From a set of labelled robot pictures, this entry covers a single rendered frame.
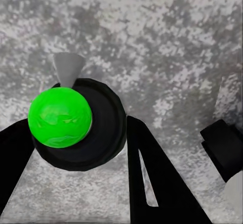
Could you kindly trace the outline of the insectifuge atomizer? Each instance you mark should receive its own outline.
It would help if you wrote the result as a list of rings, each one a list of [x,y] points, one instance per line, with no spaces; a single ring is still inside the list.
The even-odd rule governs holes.
[[[35,148],[53,167],[88,171],[127,147],[127,114],[120,97],[102,82],[80,78],[84,57],[53,54],[59,79],[39,94],[28,111]]]

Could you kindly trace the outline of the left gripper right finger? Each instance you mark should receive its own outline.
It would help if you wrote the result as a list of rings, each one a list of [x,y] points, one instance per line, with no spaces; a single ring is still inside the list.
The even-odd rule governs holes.
[[[131,224],[212,224],[147,125],[127,116]],[[141,152],[158,207],[147,204]]]

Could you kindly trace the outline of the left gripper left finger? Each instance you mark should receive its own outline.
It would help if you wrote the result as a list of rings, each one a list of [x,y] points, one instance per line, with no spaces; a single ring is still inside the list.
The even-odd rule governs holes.
[[[0,216],[34,149],[28,119],[0,132]]]

